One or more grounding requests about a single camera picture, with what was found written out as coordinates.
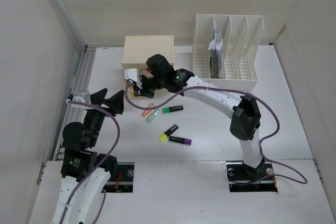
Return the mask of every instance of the purple cap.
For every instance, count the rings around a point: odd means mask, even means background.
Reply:
[[[191,145],[191,139],[185,139],[184,144]]]

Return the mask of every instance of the marker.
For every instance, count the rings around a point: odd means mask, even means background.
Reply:
[[[174,124],[167,130],[165,133],[163,133],[161,136],[159,136],[159,139],[163,142],[165,141],[171,134],[173,134],[179,127]]]
[[[160,110],[157,109],[157,110],[154,110],[147,118],[146,118],[146,121],[147,122],[152,122],[154,120],[154,118],[159,114]]]
[[[151,107],[154,107],[155,106],[155,104],[154,103],[151,103],[151,104],[149,104],[148,105],[148,107],[147,108],[151,108]],[[151,112],[152,110],[144,110],[143,112],[142,112],[142,116],[147,116],[150,112]]]
[[[174,112],[174,111],[180,111],[180,110],[183,110],[183,106],[182,105],[174,106],[174,107],[169,107],[169,108],[163,108],[162,112],[164,114],[166,114],[166,113],[170,113],[170,112]]]
[[[179,143],[179,144],[191,145],[191,139],[177,137],[177,136],[170,136],[169,141],[174,142],[174,143]]]

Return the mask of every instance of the screw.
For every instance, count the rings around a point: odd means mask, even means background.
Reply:
[[[232,168],[229,168],[229,169],[227,170],[227,173],[228,173],[228,175],[229,175],[230,177],[232,177],[233,175],[235,175],[234,170],[233,170]]]
[[[129,169],[129,170],[127,171],[127,176],[129,176],[129,177],[133,177],[133,176],[134,176],[134,171],[133,171],[132,169]]]
[[[274,174],[274,171],[272,168],[267,168],[266,169],[267,174]]]

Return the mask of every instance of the white file organizer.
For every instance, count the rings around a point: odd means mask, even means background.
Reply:
[[[214,22],[223,37],[224,64],[220,79],[210,78],[209,43]],[[254,60],[264,29],[262,16],[197,14],[193,43],[193,72],[208,83],[226,88],[251,90],[258,79]]]

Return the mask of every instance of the yellow cap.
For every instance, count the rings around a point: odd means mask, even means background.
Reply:
[[[164,134],[164,133],[163,133],[161,136],[159,136],[159,139],[160,139],[162,142],[165,141],[167,138],[168,138],[167,135]]]

